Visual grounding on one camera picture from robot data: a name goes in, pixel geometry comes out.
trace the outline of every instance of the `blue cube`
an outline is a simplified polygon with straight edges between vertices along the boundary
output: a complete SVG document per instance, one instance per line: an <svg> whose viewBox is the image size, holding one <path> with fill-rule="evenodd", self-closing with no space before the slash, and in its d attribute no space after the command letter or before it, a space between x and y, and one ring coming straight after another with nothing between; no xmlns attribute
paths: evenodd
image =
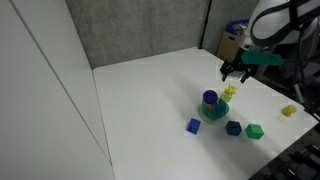
<svg viewBox="0 0 320 180"><path fill-rule="evenodd" d="M231 136L239 136L242 128L239 122L229 121L226 126L227 133Z"/></svg>
<svg viewBox="0 0 320 180"><path fill-rule="evenodd" d="M193 119L191 118L189 124L188 124L188 128L187 128L187 131L193 133L193 134L197 134L198 133L198 130L199 130L199 127L200 127L200 121L196 120L196 119Z"/></svg>

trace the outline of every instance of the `gray wall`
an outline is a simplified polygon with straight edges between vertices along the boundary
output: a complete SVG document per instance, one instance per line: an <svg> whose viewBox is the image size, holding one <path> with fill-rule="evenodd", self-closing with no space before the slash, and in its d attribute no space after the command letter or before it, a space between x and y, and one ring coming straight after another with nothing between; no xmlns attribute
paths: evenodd
<svg viewBox="0 0 320 180"><path fill-rule="evenodd" d="M92 68L197 46L209 0L66 0ZM258 0L213 0L204 48Z"/></svg>

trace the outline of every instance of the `white wall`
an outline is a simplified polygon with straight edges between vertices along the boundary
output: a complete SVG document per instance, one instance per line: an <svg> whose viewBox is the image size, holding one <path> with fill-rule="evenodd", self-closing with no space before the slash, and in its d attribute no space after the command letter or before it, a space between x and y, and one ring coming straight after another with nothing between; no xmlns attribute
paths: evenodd
<svg viewBox="0 0 320 180"><path fill-rule="evenodd" d="M114 180L103 151L7 0L0 1L0 24L0 179Z"/></svg>
<svg viewBox="0 0 320 180"><path fill-rule="evenodd" d="M109 157L92 70L64 0L12 0Z"/></svg>

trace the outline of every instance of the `green object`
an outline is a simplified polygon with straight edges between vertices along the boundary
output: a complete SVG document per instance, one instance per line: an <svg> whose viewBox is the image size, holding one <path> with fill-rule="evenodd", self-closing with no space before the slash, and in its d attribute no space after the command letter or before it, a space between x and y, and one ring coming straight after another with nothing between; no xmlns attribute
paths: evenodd
<svg viewBox="0 0 320 180"><path fill-rule="evenodd" d="M212 112L210 112L210 106L211 104L207 104L202 101L202 112L207 118L211 120L218 120L229 112L229 106L223 99L219 99L214 104L214 110Z"/></svg>
<svg viewBox="0 0 320 180"><path fill-rule="evenodd" d="M229 96L228 94L224 93L221 98L225 101L225 102L230 102L232 96Z"/></svg>
<svg viewBox="0 0 320 180"><path fill-rule="evenodd" d="M241 58L244 64L280 66L284 63L284 60L278 54L268 54L258 51L244 52Z"/></svg>
<svg viewBox="0 0 320 180"><path fill-rule="evenodd" d="M261 126L257 124L249 124L248 127L246 128L246 132L247 132L248 138L250 139L259 140L264 135L264 132Z"/></svg>

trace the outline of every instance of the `white table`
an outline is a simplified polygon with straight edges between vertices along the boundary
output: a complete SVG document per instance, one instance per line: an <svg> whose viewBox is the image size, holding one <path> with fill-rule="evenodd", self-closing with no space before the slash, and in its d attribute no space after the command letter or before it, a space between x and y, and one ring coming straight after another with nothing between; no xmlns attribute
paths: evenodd
<svg viewBox="0 0 320 180"><path fill-rule="evenodd" d="M305 134L316 121L303 107L250 78L221 81L222 61L190 48L94 70L116 180L248 179ZM202 94L239 87L229 114L206 123L199 115ZM281 109L298 112L285 118ZM187 132L201 120L198 135ZM228 120L242 133L228 136ZM260 124L265 135L251 140L244 129Z"/></svg>

